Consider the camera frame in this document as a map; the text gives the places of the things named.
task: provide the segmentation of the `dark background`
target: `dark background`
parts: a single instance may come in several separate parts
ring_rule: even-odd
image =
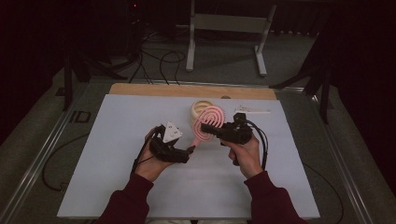
[[[238,1],[199,2],[197,11],[206,13],[262,17],[269,9],[260,1],[252,1],[255,7],[245,2],[241,7]],[[105,0],[1,3],[0,144],[63,67],[63,49],[70,47],[65,40],[95,60],[124,53],[118,43],[126,41],[125,6],[125,1]],[[145,24],[166,35],[175,35],[175,24],[189,23],[189,1],[149,0],[139,6]],[[391,0],[282,2],[272,26],[276,34],[318,35],[304,67],[331,62],[332,84],[394,193],[395,11]]]

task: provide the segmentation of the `metal frame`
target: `metal frame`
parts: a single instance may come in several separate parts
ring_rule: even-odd
[[[164,81],[158,81],[158,82],[156,82],[156,84],[161,85],[161,84],[165,84],[165,83],[164,83]],[[226,84],[193,83],[193,82],[185,82],[183,84],[206,85],[206,86],[211,85],[211,86],[267,88],[265,86],[259,86],[259,85],[226,85]],[[63,133],[64,127],[67,124],[67,121],[69,121],[69,119],[71,117],[71,113],[73,111],[73,107],[74,107],[76,101],[78,100],[79,96],[82,95],[86,86],[87,85],[82,85],[82,84],[80,84],[78,86],[78,90],[76,91],[76,94],[75,94],[76,97],[75,97],[74,102],[71,104],[69,110],[64,112],[61,115],[61,117],[58,119],[58,122],[56,123],[55,127],[53,128],[52,132],[50,133],[46,143],[41,148],[41,150],[38,153],[38,155],[36,156],[34,162],[27,169],[25,175],[23,176],[23,179],[21,180],[21,183],[18,185],[14,194],[8,201],[6,208],[0,214],[0,223],[2,223],[2,224],[12,223],[12,220],[18,214],[24,200],[28,196],[35,181],[37,180],[37,178],[40,174],[40,171],[44,165],[44,162],[50,155],[51,151],[54,149],[58,139],[60,138],[61,134]],[[274,91],[275,92],[290,92],[290,93],[303,94],[303,88],[287,87],[282,90],[274,90]],[[318,111],[318,99],[315,96],[311,98],[310,105],[314,111]],[[333,138],[331,129],[323,123],[323,120],[321,119],[319,113],[315,113],[315,114],[316,114],[315,119],[319,123],[322,124],[321,127],[323,128],[323,132],[325,133],[325,135],[331,145],[330,153],[332,154],[332,158],[334,160],[336,169],[341,177],[341,180],[344,183],[349,200],[351,201],[352,206],[354,207],[355,213],[356,213],[360,223],[363,223],[363,224],[374,223],[369,212],[367,211],[366,205],[361,197],[359,188],[358,188],[357,184],[355,183],[352,174],[349,172],[349,169],[348,169],[347,164],[343,158],[343,155]]]
[[[30,193],[35,181],[40,175],[41,169],[44,166],[44,163],[50,156],[50,153],[55,148],[56,143],[58,142],[61,134],[64,131],[64,127],[66,126],[67,122],[70,120],[71,114],[73,112],[73,107],[78,100],[78,98],[82,95],[85,88],[87,87],[86,84],[79,84],[78,88],[75,92],[74,101],[70,102],[69,109],[62,113],[59,117],[58,121],[56,122],[54,128],[52,129],[49,137],[46,140],[46,143],[38,152],[35,160],[26,170],[23,178],[21,179],[20,184],[15,189],[13,195],[9,199],[6,207],[0,214],[0,223],[8,224],[12,223],[16,215],[18,214],[23,202],[25,201],[26,197]]]
[[[264,58],[262,57],[262,49],[264,48],[265,41],[270,31],[271,22],[274,17],[275,11],[276,5],[271,6],[270,12],[266,18],[195,14],[195,0],[191,0],[190,44],[189,52],[187,54],[186,70],[191,72],[194,69],[195,29],[236,31],[262,34],[262,40],[260,41],[260,45],[255,46],[254,51],[260,75],[263,77],[267,76]]]

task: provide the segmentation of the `person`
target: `person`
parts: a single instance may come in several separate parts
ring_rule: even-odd
[[[230,159],[238,159],[241,173],[247,178],[244,183],[252,197],[250,209],[253,224],[306,223],[295,211],[288,192],[274,186],[268,173],[262,169],[260,142],[254,135],[244,145],[220,141],[230,148]],[[112,193],[105,211],[94,224],[145,223],[149,213],[147,196],[154,186],[153,182],[172,163],[153,157],[149,144],[144,148],[139,161],[142,162],[131,174],[125,188]]]

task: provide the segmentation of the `person's left hand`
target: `person's left hand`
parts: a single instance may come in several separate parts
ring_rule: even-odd
[[[153,129],[146,135],[145,140],[150,138],[153,134]],[[139,158],[139,163],[136,167],[135,174],[140,175],[147,180],[154,182],[163,172],[163,170],[172,165],[172,162],[168,161],[160,161],[155,158],[149,150],[150,140],[146,144],[146,147],[143,149],[142,155]]]

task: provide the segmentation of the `white tabletop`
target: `white tabletop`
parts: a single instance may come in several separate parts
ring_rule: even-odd
[[[123,189],[149,130],[172,121],[183,132],[175,147],[193,139],[190,106],[203,98],[106,96],[69,184],[58,217],[99,217],[114,190]],[[279,101],[210,99],[233,121],[240,106],[270,110],[248,114],[267,134],[266,170],[285,188],[303,218],[319,217],[311,188]],[[148,217],[166,219],[250,218],[251,197],[239,167],[228,158],[219,139],[202,143],[186,164],[174,164],[154,182],[148,195]]]

